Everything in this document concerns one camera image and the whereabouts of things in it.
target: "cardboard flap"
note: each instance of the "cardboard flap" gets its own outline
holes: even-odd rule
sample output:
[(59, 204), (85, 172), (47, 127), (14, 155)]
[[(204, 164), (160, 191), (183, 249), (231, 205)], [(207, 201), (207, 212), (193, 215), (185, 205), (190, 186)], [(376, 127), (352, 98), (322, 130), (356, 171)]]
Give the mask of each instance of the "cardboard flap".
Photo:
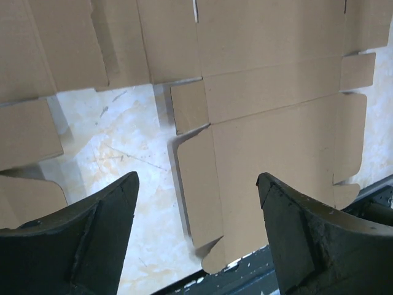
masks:
[(342, 210), (355, 201), (359, 195), (360, 186), (358, 184), (345, 184), (341, 186), (333, 186), (335, 208)]
[(28, 2), (56, 91), (107, 85), (90, 0)]
[(138, 0), (151, 83), (201, 76), (192, 1)]
[(340, 90), (351, 90), (373, 85), (375, 53), (343, 57)]
[(109, 86), (150, 82), (136, 0), (91, 0), (94, 29), (101, 47)]
[(355, 175), (362, 163), (367, 97), (341, 94), (337, 99), (333, 182)]
[(177, 156), (192, 241), (199, 248), (224, 234), (211, 128), (182, 143)]
[(204, 82), (171, 87), (176, 134), (194, 130), (209, 123)]
[(344, 1), (197, 0), (197, 7), (204, 78), (342, 54)]
[(292, 106), (340, 89), (341, 57), (204, 78), (212, 124)]
[(14, 229), (67, 206), (63, 190), (52, 181), (0, 176), (0, 228)]
[(343, 53), (386, 46), (392, 13), (391, 0), (347, 0)]
[(217, 273), (227, 265), (224, 238), (221, 238), (213, 248), (211, 248), (209, 254), (203, 258), (202, 268), (207, 273)]
[(46, 100), (0, 108), (0, 171), (61, 155)]

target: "cardboard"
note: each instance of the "cardboard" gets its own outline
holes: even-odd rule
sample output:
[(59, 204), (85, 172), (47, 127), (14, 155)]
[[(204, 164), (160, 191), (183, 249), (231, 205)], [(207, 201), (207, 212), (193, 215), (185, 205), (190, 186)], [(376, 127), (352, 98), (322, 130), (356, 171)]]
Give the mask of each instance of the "cardboard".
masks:
[(62, 155), (46, 100), (0, 108), (0, 171)]
[(136, 0), (91, 0), (94, 28), (109, 78), (108, 87), (150, 83)]
[(386, 46), (392, 13), (391, 0), (346, 0), (343, 53)]
[(107, 85), (90, 0), (0, 2), (0, 103)]
[(204, 82), (184, 84), (171, 89), (176, 134), (180, 135), (209, 122)]
[(92, 4), (109, 77), (109, 86), (98, 90), (201, 76), (192, 1), (92, 0)]
[(0, 229), (16, 229), (67, 206), (54, 182), (6, 176), (0, 176), (0, 204)]
[[(46, 100), (0, 108), (0, 171), (63, 153)], [(60, 186), (0, 176), (0, 229), (14, 229), (67, 206)]]
[(197, 0), (203, 80), (171, 94), (177, 134), (211, 124), (177, 151), (193, 243), (216, 242), (205, 271), (268, 243), (259, 173), (338, 209), (359, 193), (340, 183), (360, 168), (367, 98), (340, 92), (372, 85), (375, 54), (346, 55), (383, 44), (391, 13), (345, 2)]

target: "cardboard edge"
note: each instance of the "cardboard edge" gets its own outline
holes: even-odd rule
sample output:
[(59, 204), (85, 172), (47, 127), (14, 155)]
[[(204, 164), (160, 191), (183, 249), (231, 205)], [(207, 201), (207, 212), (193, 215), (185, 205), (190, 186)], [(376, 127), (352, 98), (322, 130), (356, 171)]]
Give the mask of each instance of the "cardboard edge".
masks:
[(225, 262), (225, 244), (224, 238), (222, 237), (214, 246), (211, 248), (208, 255), (202, 259), (202, 268), (207, 273), (220, 272), (227, 263)]
[(355, 201), (359, 195), (360, 185), (355, 184), (343, 184), (339, 186), (333, 186), (335, 208), (342, 210), (349, 204)]
[(376, 53), (343, 57), (340, 90), (351, 90), (373, 85)]
[(341, 94), (337, 101), (333, 183), (356, 175), (362, 164), (367, 97)]
[(209, 123), (203, 80), (172, 86), (170, 89), (177, 135)]
[(177, 158), (193, 245), (200, 248), (224, 235), (211, 127), (180, 144)]

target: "white marble surface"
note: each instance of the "white marble surface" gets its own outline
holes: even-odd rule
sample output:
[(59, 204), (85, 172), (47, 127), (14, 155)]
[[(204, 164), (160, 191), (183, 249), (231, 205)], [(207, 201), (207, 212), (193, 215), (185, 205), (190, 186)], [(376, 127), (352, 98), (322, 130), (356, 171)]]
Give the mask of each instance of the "white marble surface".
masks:
[[(376, 50), (368, 96), (364, 156), (350, 179), (362, 187), (393, 174), (393, 29)], [(200, 269), (184, 235), (167, 144), (174, 126), (151, 85), (107, 92), (81, 90), (48, 99), (64, 155), (40, 163), (46, 179), (74, 203), (129, 171), (141, 179), (119, 294), (150, 294)]]
[(367, 187), (393, 174), (393, 22), (387, 47), (376, 52), (374, 81), (357, 92), (367, 96), (362, 166), (350, 183)]

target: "black mechanical part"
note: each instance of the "black mechanical part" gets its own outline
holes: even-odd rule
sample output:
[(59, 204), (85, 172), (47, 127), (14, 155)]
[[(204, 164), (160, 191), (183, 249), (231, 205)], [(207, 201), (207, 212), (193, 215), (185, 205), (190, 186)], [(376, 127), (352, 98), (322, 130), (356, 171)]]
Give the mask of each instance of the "black mechanical part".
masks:
[(237, 262), (215, 275), (203, 270), (178, 281), (154, 295), (164, 294), (271, 294), (278, 289), (269, 246)]
[[(281, 294), (393, 294), (393, 227), (324, 205), (268, 173), (257, 185)], [(363, 208), (356, 203), (347, 211)]]
[(116, 294), (138, 189), (131, 172), (60, 211), (1, 229), (1, 294)]

